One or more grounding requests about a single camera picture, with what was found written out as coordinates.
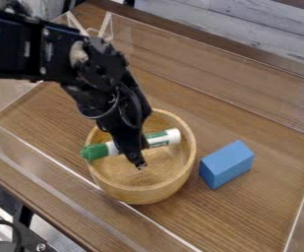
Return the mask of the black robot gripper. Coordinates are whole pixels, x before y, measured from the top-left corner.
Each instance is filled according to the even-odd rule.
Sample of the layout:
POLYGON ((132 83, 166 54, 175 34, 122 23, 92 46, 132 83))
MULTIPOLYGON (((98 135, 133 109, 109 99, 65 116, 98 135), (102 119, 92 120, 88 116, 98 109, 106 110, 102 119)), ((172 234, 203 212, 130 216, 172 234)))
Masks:
POLYGON ((70 37, 59 46, 59 84, 85 117, 110 132, 117 149, 137 169, 146 165, 142 125, 152 107, 120 50, 104 39, 70 37))

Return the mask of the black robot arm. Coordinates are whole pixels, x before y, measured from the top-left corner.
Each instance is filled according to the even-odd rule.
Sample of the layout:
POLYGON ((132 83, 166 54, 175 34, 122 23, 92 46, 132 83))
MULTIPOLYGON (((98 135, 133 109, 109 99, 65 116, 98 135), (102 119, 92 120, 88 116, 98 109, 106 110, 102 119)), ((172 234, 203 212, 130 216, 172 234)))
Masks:
POLYGON ((130 163, 146 165, 142 127, 152 106, 110 42, 23 11, 0 10, 0 79, 55 82, 130 163))

